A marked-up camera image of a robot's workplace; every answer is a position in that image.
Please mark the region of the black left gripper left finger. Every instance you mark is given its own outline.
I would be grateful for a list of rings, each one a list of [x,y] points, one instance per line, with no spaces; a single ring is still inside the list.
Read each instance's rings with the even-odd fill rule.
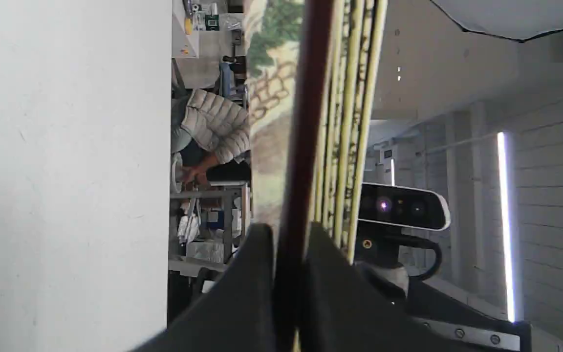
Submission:
[[[250,226],[235,260],[163,332],[138,352],[273,352],[273,235],[264,223]]]

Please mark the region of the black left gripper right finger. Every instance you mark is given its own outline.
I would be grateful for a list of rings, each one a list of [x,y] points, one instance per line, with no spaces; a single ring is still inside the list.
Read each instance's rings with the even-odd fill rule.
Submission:
[[[305,352],[470,352],[415,322],[365,280],[312,223],[303,265]]]

